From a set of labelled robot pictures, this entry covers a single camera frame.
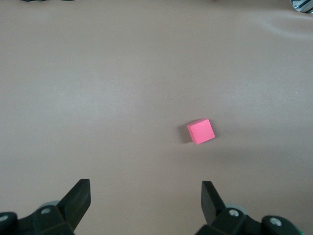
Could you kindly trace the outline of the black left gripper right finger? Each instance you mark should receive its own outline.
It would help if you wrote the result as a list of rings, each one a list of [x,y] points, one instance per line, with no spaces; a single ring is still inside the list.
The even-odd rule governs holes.
[[[201,208],[206,224],[197,235],[304,235],[283,217],[267,215],[258,222],[240,209],[227,207],[211,181],[201,184]]]

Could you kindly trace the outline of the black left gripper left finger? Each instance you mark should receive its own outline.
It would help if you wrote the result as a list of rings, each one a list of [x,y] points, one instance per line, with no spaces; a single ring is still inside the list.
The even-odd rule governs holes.
[[[0,212],[0,235],[75,235],[90,204],[90,180],[81,179],[60,201],[46,203],[27,217]]]

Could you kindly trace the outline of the pink-red foam cube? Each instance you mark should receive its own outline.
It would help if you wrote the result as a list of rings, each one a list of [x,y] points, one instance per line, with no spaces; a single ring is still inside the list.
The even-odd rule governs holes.
[[[189,123],[187,129],[195,144],[201,144],[216,137],[209,119],[203,118]]]

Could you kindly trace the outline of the brown table mat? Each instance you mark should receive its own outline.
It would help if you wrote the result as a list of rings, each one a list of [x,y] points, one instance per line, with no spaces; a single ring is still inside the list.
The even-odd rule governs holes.
[[[193,143],[187,124],[215,138]],[[76,235],[194,235],[201,183],[313,235],[313,15],[290,0],[0,0],[0,212],[89,179]]]

